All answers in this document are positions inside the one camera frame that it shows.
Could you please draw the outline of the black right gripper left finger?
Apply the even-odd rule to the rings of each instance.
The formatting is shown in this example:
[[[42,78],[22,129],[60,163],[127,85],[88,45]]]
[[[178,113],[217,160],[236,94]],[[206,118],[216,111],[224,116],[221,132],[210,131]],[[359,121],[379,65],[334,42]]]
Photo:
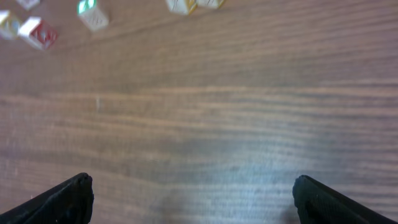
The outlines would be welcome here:
[[[1,224],[89,224],[93,213],[93,179],[79,173],[1,214]]]

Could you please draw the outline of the blue D wooden block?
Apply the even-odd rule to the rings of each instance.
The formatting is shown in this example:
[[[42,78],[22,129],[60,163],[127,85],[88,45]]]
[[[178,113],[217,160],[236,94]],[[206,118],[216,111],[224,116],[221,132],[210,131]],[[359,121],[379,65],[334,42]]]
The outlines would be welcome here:
[[[20,26],[18,35],[30,46],[39,50],[48,49],[58,38],[56,30],[41,17],[29,17]]]

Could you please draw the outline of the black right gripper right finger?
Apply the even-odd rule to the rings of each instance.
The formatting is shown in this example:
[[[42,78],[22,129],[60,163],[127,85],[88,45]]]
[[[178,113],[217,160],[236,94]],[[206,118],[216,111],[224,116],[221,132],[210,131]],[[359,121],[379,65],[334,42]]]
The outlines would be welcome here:
[[[295,180],[292,195],[301,224],[397,224],[307,175]]]

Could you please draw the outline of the yellow G wooden block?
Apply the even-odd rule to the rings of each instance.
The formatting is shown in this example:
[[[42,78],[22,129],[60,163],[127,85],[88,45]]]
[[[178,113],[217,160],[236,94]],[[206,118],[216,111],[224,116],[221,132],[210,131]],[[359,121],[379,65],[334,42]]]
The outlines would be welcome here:
[[[168,9],[172,13],[189,15],[198,6],[196,0],[165,0]]]

